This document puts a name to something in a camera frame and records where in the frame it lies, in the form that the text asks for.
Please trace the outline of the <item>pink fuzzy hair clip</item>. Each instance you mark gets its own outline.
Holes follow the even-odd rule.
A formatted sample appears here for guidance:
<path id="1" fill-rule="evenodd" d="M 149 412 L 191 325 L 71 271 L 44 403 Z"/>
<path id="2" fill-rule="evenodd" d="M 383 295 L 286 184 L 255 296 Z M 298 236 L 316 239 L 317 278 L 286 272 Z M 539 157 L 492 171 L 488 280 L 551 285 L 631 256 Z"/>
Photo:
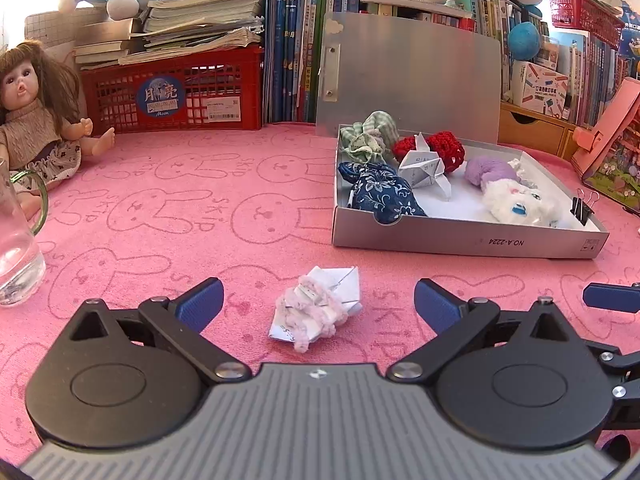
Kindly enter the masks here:
<path id="1" fill-rule="evenodd" d="M 277 300 L 273 326 L 284 331 L 297 353 L 319 338 L 332 338 L 348 320 L 348 309 L 331 289 L 309 275 L 298 278 Z"/>

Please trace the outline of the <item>white fluffy plush toy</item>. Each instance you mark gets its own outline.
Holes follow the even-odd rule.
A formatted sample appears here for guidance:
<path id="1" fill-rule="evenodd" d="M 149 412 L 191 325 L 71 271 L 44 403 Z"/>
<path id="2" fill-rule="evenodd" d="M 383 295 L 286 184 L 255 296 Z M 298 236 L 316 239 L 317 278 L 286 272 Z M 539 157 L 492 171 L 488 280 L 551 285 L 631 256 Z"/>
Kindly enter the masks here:
<path id="1" fill-rule="evenodd" d="M 508 179 L 489 182 L 482 191 L 486 209 L 500 223 L 555 228 L 561 214 L 554 198 L 526 179 L 524 170 L 515 162 L 508 163 L 520 182 Z"/>

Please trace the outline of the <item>blue patterned fabric pouch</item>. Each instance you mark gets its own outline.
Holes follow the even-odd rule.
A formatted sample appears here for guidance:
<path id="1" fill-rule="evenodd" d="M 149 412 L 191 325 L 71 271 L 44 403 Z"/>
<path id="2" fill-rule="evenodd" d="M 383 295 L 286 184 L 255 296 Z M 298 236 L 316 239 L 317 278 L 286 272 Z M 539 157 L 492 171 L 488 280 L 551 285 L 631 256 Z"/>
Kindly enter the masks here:
<path id="1" fill-rule="evenodd" d="M 379 224 L 401 217 L 425 217 L 408 181 L 384 162 L 340 162 L 337 171 L 350 184 L 349 208 L 373 214 Z"/>

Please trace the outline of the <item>white origami paper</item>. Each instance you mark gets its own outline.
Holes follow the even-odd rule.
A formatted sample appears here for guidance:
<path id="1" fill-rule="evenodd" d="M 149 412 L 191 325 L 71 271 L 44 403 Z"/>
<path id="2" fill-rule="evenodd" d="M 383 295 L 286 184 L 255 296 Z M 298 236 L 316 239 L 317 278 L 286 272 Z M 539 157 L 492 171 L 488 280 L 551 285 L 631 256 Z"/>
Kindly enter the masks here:
<path id="1" fill-rule="evenodd" d="M 444 199 L 450 200 L 452 187 L 445 174 L 444 162 L 439 154 L 431 150 L 422 133 L 416 134 L 413 140 L 416 147 L 408 151 L 400 162 L 398 176 L 412 188 L 435 185 Z"/>

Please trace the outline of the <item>red crochet scrunchie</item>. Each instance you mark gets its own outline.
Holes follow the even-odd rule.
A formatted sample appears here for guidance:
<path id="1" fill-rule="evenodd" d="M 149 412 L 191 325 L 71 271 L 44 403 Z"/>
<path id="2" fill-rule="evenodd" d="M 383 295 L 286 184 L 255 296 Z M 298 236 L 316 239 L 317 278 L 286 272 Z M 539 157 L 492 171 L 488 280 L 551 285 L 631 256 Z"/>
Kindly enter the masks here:
<path id="1" fill-rule="evenodd" d="M 440 157 L 446 174 L 451 174 L 464 162 L 464 147 L 451 131 L 439 131 L 430 136 L 424 136 L 423 133 L 404 136 L 392 146 L 392 153 L 398 162 L 401 162 L 410 151 L 416 150 L 418 147 L 416 139 L 423 140 L 428 148 Z"/>

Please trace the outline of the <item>black binder clip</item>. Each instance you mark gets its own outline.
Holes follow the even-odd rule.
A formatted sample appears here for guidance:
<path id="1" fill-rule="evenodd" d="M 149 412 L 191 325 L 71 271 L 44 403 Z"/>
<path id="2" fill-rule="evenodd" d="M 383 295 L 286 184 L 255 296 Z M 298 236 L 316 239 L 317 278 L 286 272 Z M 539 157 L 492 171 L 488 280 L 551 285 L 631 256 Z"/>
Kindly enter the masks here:
<path id="1" fill-rule="evenodd" d="M 572 198 L 570 213 L 585 226 L 593 215 L 593 206 L 598 200 L 600 200 L 600 194 L 597 191 L 578 188 Z"/>

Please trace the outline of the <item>pink triangular toy house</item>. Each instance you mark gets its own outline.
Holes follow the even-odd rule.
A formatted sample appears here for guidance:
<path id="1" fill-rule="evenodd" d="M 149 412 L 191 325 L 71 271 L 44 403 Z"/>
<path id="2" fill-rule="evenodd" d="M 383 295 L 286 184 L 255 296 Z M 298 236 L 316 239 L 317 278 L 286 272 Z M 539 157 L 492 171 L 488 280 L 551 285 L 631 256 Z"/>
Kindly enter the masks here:
<path id="1" fill-rule="evenodd" d="M 597 123 L 576 127 L 570 162 L 582 184 L 639 214 L 639 81 L 625 78 Z"/>

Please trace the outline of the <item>purple fluffy plush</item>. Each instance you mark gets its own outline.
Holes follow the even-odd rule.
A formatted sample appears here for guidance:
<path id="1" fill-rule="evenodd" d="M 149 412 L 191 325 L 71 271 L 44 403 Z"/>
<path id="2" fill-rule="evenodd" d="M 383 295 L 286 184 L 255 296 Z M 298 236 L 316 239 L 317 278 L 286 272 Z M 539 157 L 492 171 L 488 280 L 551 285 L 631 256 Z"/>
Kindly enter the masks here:
<path id="1" fill-rule="evenodd" d="M 472 185 L 485 191 L 489 182 L 503 179 L 520 182 L 516 171 L 505 160 L 488 156 L 478 156 L 466 162 L 464 177 Z"/>

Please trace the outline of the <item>green checkered scrunchie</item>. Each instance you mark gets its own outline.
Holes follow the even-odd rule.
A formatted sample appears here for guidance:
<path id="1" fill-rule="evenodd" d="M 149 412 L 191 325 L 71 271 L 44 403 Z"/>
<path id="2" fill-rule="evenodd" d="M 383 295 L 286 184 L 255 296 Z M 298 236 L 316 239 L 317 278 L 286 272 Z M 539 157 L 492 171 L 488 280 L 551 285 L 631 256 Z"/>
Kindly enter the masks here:
<path id="1" fill-rule="evenodd" d="M 376 110 L 363 122 L 341 126 L 338 148 L 352 162 L 390 164 L 395 160 L 393 146 L 399 140 L 400 135 L 392 116 Z"/>

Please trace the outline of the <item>wooden drawer organizer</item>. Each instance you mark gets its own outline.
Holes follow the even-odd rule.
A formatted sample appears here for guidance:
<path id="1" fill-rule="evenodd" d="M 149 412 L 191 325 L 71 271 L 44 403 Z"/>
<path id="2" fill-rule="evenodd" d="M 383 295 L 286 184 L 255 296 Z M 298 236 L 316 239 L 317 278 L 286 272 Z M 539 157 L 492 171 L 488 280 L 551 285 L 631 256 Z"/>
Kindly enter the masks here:
<path id="1" fill-rule="evenodd" d="M 519 145 L 570 160 L 577 150 L 573 140 L 575 125 L 526 108 L 502 102 L 498 141 Z"/>

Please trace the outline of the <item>clear glass cup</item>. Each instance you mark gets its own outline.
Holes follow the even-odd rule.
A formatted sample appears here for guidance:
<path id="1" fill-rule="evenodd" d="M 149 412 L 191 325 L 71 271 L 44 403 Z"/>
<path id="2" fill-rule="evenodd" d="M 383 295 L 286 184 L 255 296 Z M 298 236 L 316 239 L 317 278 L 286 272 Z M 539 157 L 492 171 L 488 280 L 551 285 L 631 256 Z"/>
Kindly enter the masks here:
<path id="1" fill-rule="evenodd" d="M 28 224 L 14 192 L 14 184 L 33 177 L 39 188 L 42 204 L 33 226 Z M 46 182 L 31 171 L 19 171 L 10 176 L 9 163 L 1 161 L 1 307 L 22 304 L 38 289 L 46 273 L 46 263 L 35 240 L 46 222 L 48 191 Z"/>

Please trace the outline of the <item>silver open storage box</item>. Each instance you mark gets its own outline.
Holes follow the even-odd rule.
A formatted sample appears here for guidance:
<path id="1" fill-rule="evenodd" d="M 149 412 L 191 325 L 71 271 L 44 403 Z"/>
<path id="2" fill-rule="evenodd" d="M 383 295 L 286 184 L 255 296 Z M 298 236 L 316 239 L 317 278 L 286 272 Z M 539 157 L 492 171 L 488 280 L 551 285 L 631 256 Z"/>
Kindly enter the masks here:
<path id="1" fill-rule="evenodd" d="M 430 254 L 591 259 L 608 232 L 526 153 L 498 143 L 495 40 L 330 13 L 317 126 L 338 141 L 332 242 Z"/>

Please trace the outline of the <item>red plastic basket left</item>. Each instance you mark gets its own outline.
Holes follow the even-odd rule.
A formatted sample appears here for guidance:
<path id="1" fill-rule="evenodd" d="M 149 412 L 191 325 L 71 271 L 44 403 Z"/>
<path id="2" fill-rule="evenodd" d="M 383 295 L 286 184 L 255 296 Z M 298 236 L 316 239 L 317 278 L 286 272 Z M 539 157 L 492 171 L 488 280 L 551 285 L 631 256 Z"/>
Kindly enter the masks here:
<path id="1" fill-rule="evenodd" d="M 262 126 L 262 58 L 257 44 L 178 58 L 85 70 L 86 115 L 119 133 Z"/>

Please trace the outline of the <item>red plastic basket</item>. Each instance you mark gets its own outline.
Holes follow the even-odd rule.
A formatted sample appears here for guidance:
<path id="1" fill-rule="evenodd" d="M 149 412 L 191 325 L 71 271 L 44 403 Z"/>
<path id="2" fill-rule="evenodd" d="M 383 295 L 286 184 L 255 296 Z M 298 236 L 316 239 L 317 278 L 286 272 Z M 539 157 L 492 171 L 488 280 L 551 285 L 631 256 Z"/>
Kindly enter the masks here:
<path id="1" fill-rule="evenodd" d="M 85 70 L 86 115 L 119 133 L 262 126 L 262 58 L 257 44 L 178 58 Z"/>
<path id="2" fill-rule="evenodd" d="M 550 10 L 553 27 L 590 32 L 613 49 L 620 47 L 624 22 L 599 0 L 550 0 Z"/>

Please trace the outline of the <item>brown haired doll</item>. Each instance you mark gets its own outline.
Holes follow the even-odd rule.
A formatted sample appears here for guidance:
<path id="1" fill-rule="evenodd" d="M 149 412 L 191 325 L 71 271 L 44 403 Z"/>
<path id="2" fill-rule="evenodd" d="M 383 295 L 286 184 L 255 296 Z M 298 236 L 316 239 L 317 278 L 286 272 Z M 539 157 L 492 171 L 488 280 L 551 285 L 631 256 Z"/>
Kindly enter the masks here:
<path id="1" fill-rule="evenodd" d="M 28 171 L 55 188 L 73 177 L 81 162 L 114 148 L 115 130 L 93 134 L 79 108 L 77 74 L 24 41 L 1 55 L 1 158 L 9 173 Z"/>

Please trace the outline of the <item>red plastic basket top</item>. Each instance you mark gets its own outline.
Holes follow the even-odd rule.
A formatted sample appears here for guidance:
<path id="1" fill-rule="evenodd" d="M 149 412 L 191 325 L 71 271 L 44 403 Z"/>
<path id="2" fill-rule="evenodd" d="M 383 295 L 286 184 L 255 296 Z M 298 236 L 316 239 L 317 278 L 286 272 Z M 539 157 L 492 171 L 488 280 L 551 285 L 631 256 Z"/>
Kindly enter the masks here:
<path id="1" fill-rule="evenodd" d="M 599 0 L 550 0 L 550 10 L 553 27 L 590 32 L 613 49 L 620 47 L 624 22 Z"/>

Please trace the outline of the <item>stack of books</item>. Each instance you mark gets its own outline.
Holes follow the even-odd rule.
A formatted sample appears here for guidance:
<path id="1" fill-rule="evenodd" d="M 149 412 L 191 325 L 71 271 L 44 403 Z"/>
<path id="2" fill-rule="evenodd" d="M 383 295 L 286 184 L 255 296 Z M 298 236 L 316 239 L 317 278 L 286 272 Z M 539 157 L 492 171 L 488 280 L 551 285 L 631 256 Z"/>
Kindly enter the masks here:
<path id="1" fill-rule="evenodd" d="M 136 18 L 78 29 L 75 61 L 129 65 L 260 44 L 265 0 L 153 0 Z"/>

